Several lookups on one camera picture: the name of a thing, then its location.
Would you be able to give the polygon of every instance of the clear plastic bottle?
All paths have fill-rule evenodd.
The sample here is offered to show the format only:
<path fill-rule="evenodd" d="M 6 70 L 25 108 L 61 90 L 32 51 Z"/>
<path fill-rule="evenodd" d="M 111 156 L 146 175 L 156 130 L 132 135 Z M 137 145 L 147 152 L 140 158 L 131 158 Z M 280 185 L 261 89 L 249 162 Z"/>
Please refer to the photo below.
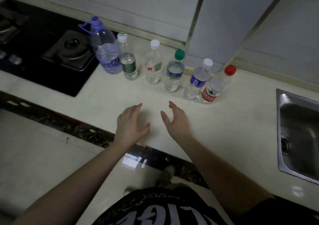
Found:
<path fill-rule="evenodd" d="M 236 73 L 236 67 L 230 64 L 225 70 L 217 73 L 214 78 L 209 82 L 209 85 L 205 88 L 200 96 L 199 100 L 203 104 L 212 103 L 232 81 L 233 74 Z"/>
<path fill-rule="evenodd" d="M 178 88 L 178 84 L 183 75 L 185 69 L 184 64 L 181 62 L 185 57 L 183 50 L 176 50 L 175 57 L 167 65 L 166 79 L 165 79 L 165 90 L 167 92 L 174 92 Z"/>
<path fill-rule="evenodd" d="M 185 88 L 184 96 L 186 99 L 194 100 L 196 98 L 199 90 L 209 79 L 209 69 L 212 65 L 213 61 L 211 59 L 204 59 L 203 65 L 194 70 L 190 83 Z"/>
<path fill-rule="evenodd" d="M 84 28 L 88 23 L 91 25 L 90 31 Z M 91 34 L 92 48 L 103 69 L 109 74 L 120 73 L 122 65 L 119 59 L 119 47 L 112 31 L 107 29 L 97 16 L 92 17 L 90 22 L 79 24 L 79 27 Z"/>
<path fill-rule="evenodd" d="M 128 80 L 135 80 L 138 77 L 135 56 L 130 45 L 127 44 L 127 34 L 118 33 L 117 40 L 120 48 L 120 62 L 122 63 L 124 76 Z"/>
<path fill-rule="evenodd" d="M 145 55 L 146 81 L 150 85 L 155 85 L 161 75 L 162 54 L 159 50 L 160 42 L 157 39 L 151 41 L 151 50 Z"/>

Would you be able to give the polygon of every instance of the stainless steel sink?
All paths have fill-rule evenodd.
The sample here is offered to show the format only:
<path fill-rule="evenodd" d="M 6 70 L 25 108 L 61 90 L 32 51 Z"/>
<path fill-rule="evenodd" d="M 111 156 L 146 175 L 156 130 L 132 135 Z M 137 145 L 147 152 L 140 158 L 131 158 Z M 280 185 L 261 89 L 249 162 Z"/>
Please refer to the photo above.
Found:
<path fill-rule="evenodd" d="M 319 102 L 277 89 L 278 168 L 319 184 Z"/>

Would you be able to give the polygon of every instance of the person's left arm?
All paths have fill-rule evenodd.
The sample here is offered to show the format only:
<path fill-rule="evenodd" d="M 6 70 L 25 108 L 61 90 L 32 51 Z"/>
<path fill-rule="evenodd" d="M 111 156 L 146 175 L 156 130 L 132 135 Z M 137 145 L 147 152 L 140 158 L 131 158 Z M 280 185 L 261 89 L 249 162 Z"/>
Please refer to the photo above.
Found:
<path fill-rule="evenodd" d="M 141 106 L 139 104 L 124 110 L 117 119 L 114 142 L 33 203 L 13 225 L 75 224 L 116 163 L 149 132 L 149 123 L 142 131 L 137 128 Z"/>

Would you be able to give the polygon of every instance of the black sleeve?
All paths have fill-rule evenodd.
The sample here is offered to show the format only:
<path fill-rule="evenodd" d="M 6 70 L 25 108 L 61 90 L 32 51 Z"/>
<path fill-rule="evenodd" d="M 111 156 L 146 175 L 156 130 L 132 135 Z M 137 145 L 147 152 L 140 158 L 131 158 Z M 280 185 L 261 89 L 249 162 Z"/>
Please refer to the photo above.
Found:
<path fill-rule="evenodd" d="M 311 210 L 281 199 L 268 199 L 243 215 L 235 224 L 319 224 Z"/>

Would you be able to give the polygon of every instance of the wall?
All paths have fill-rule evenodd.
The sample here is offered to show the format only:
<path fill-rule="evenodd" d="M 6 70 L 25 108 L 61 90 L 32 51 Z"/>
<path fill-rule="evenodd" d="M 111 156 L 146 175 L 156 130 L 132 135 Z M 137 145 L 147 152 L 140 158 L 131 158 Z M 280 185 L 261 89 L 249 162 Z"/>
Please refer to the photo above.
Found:
<path fill-rule="evenodd" d="M 186 41 L 198 0 L 49 0 Z"/>
<path fill-rule="evenodd" d="M 226 63 L 273 0 L 204 0 L 185 64 Z"/>
<path fill-rule="evenodd" d="M 281 0 L 238 58 L 319 85 L 319 0 Z"/>

